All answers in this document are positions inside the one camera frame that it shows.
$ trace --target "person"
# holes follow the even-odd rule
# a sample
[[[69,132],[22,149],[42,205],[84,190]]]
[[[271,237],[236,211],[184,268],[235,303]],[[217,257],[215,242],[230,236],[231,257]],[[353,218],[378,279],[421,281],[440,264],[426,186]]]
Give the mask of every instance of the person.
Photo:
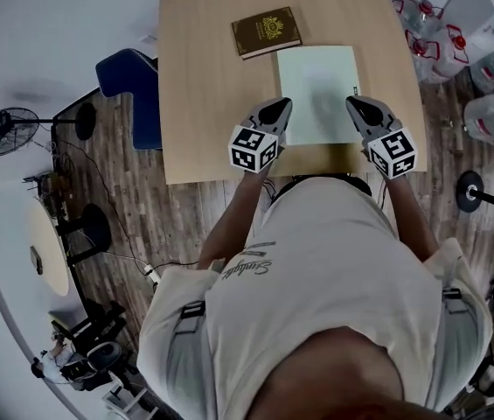
[[[187,420],[446,418],[492,331],[457,241],[437,243],[406,177],[386,181],[397,239],[349,176],[287,185],[247,241],[268,168],[245,174],[198,269],[163,273],[148,384]]]
[[[106,314],[102,314],[97,318],[88,318],[85,322],[82,322],[79,326],[86,326],[86,328],[67,344],[65,343],[66,337],[64,334],[53,332],[54,348],[48,352],[43,351],[41,360],[33,358],[31,372],[37,378],[47,379],[54,384],[70,384],[72,381],[68,381],[65,378],[61,369],[70,362],[76,352],[81,356],[85,356],[100,343],[114,341],[118,333],[126,325],[126,320],[120,318],[124,312],[123,307],[116,302],[111,302],[111,309]],[[106,384],[107,382],[110,382],[110,378],[105,375],[96,375],[94,378],[87,379],[83,388],[85,390],[93,390],[97,385]]]

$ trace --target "wooden floor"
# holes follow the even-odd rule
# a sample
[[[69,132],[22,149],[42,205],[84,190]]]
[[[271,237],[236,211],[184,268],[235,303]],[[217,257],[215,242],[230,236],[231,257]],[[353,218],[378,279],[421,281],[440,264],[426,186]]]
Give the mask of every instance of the wooden floor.
[[[494,206],[483,204],[474,214],[460,213],[454,189],[458,176],[473,169],[483,176],[486,192],[494,194],[494,144],[476,142],[463,131],[463,108],[474,98],[466,71],[446,85],[424,87],[421,97],[427,118],[429,171],[412,174],[412,187],[437,238],[455,236],[458,239],[477,283],[482,291],[487,291],[494,273]],[[171,261],[196,262],[203,241],[229,204],[238,182],[167,186],[163,153],[132,148],[131,97],[106,99],[96,94],[89,101],[96,107],[98,119],[90,140],[79,141],[69,125],[59,126],[57,132],[60,139],[83,148],[96,161],[108,193],[94,164],[81,151],[59,142],[59,152],[69,153],[74,163],[69,213],[74,217],[79,215],[89,202],[101,207],[113,233],[109,252],[131,256],[131,244],[143,263],[136,266],[133,260],[102,254],[76,265],[76,272],[87,298],[104,305],[116,300],[128,309],[129,326],[121,343],[129,341],[129,347],[137,349],[136,335],[153,297],[152,281],[140,271],[145,263],[158,266]],[[63,117],[73,117],[76,109]],[[380,175],[360,177],[370,184],[373,196],[378,199]],[[289,181],[286,178],[273,180],[277,189]],[[260,227],[261,216],[268,205],[269,197],[264,191],[251,234]],[[388,195],[385,212],[394,223]],[[72,247],[75,252],[85,249],[87,239],[73,234]]]

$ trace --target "white t-shirt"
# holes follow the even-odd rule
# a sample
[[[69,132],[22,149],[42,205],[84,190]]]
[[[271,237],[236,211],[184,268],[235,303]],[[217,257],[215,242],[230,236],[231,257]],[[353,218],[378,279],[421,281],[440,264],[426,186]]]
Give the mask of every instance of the white t-shirt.
[[[50,352],[46,352],[45,356],[41,359],[45,378],[57,384],[68,383],[68,380],[62,376],[62,373],[60,373],[60,369],[63,368],[68,361],[70,361],[73,353],[74,351],[71,343],[66,344],[64,349],[58,356],[56,356],[56,358],[53,357]]]
[[[374,200],[341,180],[311,178],[283,194],[221,275],[165,271],[143,323],[138,367],[177,411],[167,388],[170,341],[182,307],[198,299],[214,417],[243,418],[280,361],[312,334],[341,326],[384,347],[405,400],[426,402],[442,283],[395,238]]]

